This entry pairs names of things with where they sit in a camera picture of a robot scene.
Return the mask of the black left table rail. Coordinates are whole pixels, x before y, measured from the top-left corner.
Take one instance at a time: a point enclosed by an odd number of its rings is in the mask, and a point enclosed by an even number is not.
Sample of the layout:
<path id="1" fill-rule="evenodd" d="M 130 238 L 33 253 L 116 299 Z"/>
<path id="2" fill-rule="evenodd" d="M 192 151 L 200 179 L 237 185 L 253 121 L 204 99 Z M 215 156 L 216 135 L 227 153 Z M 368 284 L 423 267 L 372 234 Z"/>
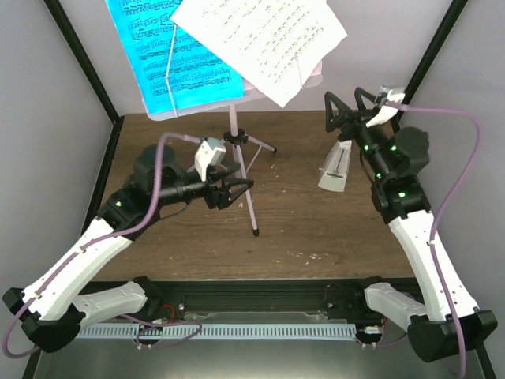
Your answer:
<path id="1" fill-rule="evenodd" d="M 118 146 L 119 138 L 121 136 L 124 121 L 125 116 L 123 115 L 113 122 L 110 137 L 107 142 L 106 150 L 104 152 L 102 163 L 100 164 L 99 167 L 98 176 L 95 181 L 95 186 L 92 191 L 92 197 L 88 206 L 86 216 L 84 218 L 83 227 L 81 229 L 81 235 L 84 235 L 85 231 L 88 229 L 91 221 L 96 216 L 96 213 L 98 212 L 99 207 L 101 205 L 101 201 L 103 199 L 103 194 L 105 192 L 107 180 L 109 178 L 114 155 Z"/>

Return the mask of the blue sheet music folder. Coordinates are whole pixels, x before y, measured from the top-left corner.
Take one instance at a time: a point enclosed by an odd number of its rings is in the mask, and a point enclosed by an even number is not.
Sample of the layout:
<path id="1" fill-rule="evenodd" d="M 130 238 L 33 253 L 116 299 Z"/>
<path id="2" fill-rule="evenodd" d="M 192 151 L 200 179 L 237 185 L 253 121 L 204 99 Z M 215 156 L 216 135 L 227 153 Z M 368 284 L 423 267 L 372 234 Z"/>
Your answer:
<path id="1" fill-rule="evenodd" d="M 170 19 L 179 1 L 107 1 L 150 114 L 244 95 L 242 76 Z"/>

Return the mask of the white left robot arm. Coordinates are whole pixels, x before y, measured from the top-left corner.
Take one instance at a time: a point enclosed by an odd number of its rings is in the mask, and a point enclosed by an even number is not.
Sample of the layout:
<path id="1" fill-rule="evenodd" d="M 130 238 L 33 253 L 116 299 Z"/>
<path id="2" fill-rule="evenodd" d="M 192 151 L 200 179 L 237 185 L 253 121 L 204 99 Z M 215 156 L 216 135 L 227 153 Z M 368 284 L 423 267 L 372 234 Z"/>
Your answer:
<path id="1" fill-rule="evenodd" d="M 151 225 L 160 221 L 167 205 L 189 204 L 202 198 L 210 209 L 230 207 L 254 182 L 236 178 L 240 164 L 232 161 L 208 168 L 205 180 L 187 171 L 170 147 L 163 149 L 161 193 L 147 223 L 155 181 L 156 147 L 147 147 L 133 162 L 133 172 L 121 189 L 110 195 L 76 244 L 45 275 L 26 288 L 11 287 L 2 301 L 19 317 L 21 328 L 35 347 L 53 353 L 66 347 L 88 326 L 129 315 L 142 321 L 158 318 L 160 289 L 146 276 L 119 287 L 82 294 L 83 288 L 113 257 L 127 249 Z"/>

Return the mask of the white sheet music page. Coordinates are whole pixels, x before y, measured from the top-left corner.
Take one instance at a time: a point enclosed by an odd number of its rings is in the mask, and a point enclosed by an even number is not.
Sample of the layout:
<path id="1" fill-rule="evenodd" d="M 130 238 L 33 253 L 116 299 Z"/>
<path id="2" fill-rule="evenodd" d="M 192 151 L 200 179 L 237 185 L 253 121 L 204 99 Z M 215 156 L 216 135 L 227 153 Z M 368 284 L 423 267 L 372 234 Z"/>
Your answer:
<path id="1" fill-rule="evenodd" d="M 183 1 L 171 19 L 280 107 L 347 36 L 325 1 Z"/>

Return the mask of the black front mounting rail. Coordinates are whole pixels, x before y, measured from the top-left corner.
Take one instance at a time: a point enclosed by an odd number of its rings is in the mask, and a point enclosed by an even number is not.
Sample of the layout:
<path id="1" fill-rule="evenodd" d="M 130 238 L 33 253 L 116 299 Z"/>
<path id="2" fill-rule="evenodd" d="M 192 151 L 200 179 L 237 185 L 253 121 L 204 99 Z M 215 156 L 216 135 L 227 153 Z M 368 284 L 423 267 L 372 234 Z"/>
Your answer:
<path id="1" fill-rule="evenodd" d="M 366 314 L 365 288 L 380 276 L 325 280 L 154 280 L 154 300 L 131 314 L 141 320 L 190 314 L 299 312 Z"/>

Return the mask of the black right corner post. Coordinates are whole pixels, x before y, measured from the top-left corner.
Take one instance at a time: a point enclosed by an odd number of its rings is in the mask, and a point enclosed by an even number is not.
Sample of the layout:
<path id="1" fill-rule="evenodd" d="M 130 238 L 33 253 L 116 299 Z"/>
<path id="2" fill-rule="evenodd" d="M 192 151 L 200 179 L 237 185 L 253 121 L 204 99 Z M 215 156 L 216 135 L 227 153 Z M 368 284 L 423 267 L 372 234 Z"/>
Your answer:
<path id="1" fill-rule="evenodd" d="M 406 86 L 406 96 L 403 100 L 404 104 L 409 105 L 415 97 L 417 90 L 420 88 L 423 80 L 428 74 L 428 71 L 436 60 L 438 53 L 441 51 L 448 36 L 451 34 L 452 29 L 457 24 L 458 19 L 462 15 L 468 2 L 468 0 L 452 0 L 450 2 Z"/>

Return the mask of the black corner post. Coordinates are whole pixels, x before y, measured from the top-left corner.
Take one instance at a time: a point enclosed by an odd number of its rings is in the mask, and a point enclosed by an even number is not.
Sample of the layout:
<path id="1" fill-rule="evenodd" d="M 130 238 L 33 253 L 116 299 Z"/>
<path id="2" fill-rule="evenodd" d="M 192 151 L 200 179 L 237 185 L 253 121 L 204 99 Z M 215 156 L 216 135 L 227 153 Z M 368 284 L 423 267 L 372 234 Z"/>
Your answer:
<path id="1" fill-rule="evenodd" d="M 468 2 L 468 0 L 452 0 L 450 2 L 406 86 L 406 96 L 403 100 L 404 104 L 409 105 L 415 97 L 417 90 L 420 88 L 423 80 L 428 74 L 428 71 L 436 60 L 438 53 L 441 51 L 448 36 L 451 34 L 452 29 L 457 24 L 458 19 L 462 15 Z"/>
<path id="2" fill-rule="evenodd" d="M 100 80 L 91 59 L 88 57 L 87 51 L 84 49 L 80 38 L 75 31 L 70 19 L 68 18 L 61 2 L 59 0 L 43 0 L 44 5 L 52 16 L 55 24 L 58 26 L 66 44 L 72 51 L 73 56 L 77 60 L 83 74 L 88 83 L 91 85 L 98 101 L 101 103 L 108 118 L 113 125 L 118 124 L 121 120 L 116 111 L 103 82 Z"/>

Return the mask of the black left corner post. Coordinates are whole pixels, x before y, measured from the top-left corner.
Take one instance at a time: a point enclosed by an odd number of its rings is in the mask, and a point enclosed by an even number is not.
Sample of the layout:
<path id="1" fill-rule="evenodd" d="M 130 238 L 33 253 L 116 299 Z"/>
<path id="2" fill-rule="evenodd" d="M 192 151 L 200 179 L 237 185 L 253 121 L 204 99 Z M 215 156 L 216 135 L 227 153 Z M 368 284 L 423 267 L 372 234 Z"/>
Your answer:
<path id="1" fill-rule="evenodd" d="M 118 124 L 121 120 L 116 111 L 103 82 L 100 80 L 91 59 L 88 57 L 87 51 L 84 49 L 80 38 L 75 31 L 70 19 L 68 18 L 61 2 L 59 0 L 43 0 L 44 5 L 52 16 L 55 24 L 58 26 L 66 44 L 72 51 L 73 56 L 77 60 L 83 74 L 88 83 L 91 85 L 98 101 L 101 103 L 108 118 L 113 125 Z"/>

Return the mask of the white metronome body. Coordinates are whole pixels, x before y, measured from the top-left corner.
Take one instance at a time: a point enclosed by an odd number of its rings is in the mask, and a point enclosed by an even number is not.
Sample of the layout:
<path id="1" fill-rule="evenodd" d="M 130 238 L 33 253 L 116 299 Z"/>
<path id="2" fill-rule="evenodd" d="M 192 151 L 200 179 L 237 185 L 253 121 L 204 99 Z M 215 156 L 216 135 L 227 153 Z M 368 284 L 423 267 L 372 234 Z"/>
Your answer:
<path id="1" fill-rule="evenodd" d="M 352 141 L 337 141 L 320 168 L 318 187 L 322 190 L 343 193 L 350 168 Z"/>

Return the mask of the white perforated stand tray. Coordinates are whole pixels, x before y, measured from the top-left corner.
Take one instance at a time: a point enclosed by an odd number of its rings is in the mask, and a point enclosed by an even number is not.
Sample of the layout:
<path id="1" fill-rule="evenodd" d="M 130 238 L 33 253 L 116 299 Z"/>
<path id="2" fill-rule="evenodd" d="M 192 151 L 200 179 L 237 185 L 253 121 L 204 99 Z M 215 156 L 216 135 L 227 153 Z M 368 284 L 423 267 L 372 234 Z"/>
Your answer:
<path id="1" fill-rule="evenodd" d="M 319 85 L 323 80 L 323 62 L 320 61 L 316 68 L 313 70 L 309 78 L 305 81 L 301 89 L 312 88 Z M 247 103 L 257 99 L 266 98 L 265 94 L 259 91 L 256 87 L 254 87 L 251 83 L 249 83 L 246 79 L 243 80 L 244 85 L 244 96 L 237 99 L 227 99 L 214 103 L 206 103 L 200 106 L 189 107 L 182 110 L 176 111 L 164 111 L 157 114 L 152 114 L 146 112 L 148 118 L 152 121 L 160 122 L 165 121 L 171 118 L 183 117 L 190 114 L 196 114 L 200 112 L 206 111 L 214 111 L 218 108 L 228 107 L 230 105 L 237 105 L 240 103 Z"/>

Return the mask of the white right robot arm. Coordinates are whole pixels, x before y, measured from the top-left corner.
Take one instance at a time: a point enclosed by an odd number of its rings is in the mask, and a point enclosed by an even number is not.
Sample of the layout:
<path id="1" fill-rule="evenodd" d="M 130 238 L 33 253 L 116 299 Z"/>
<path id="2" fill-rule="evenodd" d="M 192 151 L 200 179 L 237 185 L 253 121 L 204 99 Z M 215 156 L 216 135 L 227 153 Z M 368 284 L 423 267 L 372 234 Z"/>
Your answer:
<path id="1" fill-rule="evenodd" d="M 339 141 L 352 141 L 372 169 L 372 203 L 396 237 L 421 290 L 418 302 L 389 283 L 369 284 L 353 295 L 353 313 L 367 318 L 377 312 L 402 328 L 410 346 L 424 362 L 476 349 L 496 329 L 491 310 L 483 310 L 466 290 L 438 235 L 440 214 L 432 207 L 418 180 L 429 163 L 429 138 L 416 127 L 403 127 L 387 136 L 383 124 L 404 111 L 405 93 L 384 88 L 374 96 L 356 88 L 356 109 L 331 92 L 324 94 L 325 128 L 340 132 Z"/>

